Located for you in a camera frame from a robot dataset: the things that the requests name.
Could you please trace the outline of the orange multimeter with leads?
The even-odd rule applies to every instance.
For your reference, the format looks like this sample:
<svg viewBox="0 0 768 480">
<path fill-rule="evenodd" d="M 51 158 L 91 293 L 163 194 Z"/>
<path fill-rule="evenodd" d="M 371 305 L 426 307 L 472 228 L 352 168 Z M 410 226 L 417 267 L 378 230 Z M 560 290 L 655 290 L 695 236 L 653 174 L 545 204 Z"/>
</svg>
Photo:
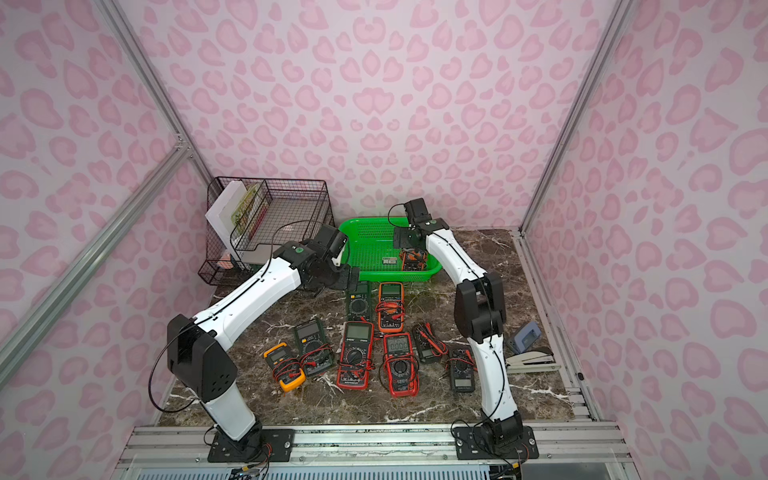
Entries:
<svg viewBox="0 0 768 480">
<path fill-rule="evenodd" d="M 382 282 L 378 288 L 375 308 L 382 334 L 401 333 L 405 322 L 404 286 L 399 282 Z"/>
</svg>

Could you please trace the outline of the red multimeter small screen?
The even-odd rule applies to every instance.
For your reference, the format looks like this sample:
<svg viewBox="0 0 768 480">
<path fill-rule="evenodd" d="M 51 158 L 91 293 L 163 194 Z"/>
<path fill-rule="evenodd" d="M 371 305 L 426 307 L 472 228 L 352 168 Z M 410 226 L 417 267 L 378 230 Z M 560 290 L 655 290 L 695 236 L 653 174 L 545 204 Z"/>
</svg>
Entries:
<svg viewBox="0 0 768 480">
<path fill-rule="evenodd" d="M 419 391 L 419 361 L 411 336 L 401 332 L 383 337 L 382 383 L 394 398 L 416 396 Z"/>
</svg>

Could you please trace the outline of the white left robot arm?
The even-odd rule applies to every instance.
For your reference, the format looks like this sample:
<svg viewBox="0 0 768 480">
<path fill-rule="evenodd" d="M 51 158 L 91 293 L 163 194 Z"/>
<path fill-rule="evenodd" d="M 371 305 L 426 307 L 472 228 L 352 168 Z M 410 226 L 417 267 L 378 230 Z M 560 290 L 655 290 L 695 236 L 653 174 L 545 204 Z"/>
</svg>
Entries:
<svg viewBox="0 0 768 480">
<path fill-rule="evenodd" d="M 255 274 L 224 299 L 167 325 L 167 368 L 191 389 L 218 431 L 242 443 L 259 437 L 257 417 L 237 386 L 237 367 L 228 351 L 273 304 L 299 289 L 347 290 L 359 269 L 341 262 L 349 238 L 320 223 L 312 238 L 288 241 Z"/>
</svg>

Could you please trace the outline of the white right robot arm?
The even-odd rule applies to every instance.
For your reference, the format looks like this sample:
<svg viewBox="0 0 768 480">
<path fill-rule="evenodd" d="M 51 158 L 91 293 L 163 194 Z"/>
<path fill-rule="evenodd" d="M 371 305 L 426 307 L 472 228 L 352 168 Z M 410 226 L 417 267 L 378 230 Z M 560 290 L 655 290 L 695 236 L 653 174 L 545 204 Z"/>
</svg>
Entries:
<svg viewBox="0 0 768 480">
<path fill-rule="evenodd" d="M 477 429 L 489 443 L 521 436 L 523 420 L 509 386 L 504 357 L 507 311 L 500 275 L 475 262 L 448 224 L 430 214 L 424 199 L 401 206 L 407 225 L 398 229 L 398 241 L 435 258 L 455 285 L 454 322 L 468 341 L 480 383 Z"/>
</svg>

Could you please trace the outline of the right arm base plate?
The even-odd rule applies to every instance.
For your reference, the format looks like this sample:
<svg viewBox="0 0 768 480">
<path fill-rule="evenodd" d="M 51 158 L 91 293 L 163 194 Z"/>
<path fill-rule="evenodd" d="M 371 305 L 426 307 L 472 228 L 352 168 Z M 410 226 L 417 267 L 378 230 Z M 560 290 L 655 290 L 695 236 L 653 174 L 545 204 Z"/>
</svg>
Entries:
<svg viewBox="0 0 768 480">
<path fill-rule="evenodd" d="M 481 427 L 456 425 L 450 431 L 459 460 L 508 460 L 524 463 L 540 456 L 534 431 L 527 425 L 504 439 L 486 433 Z"/>
</svg>

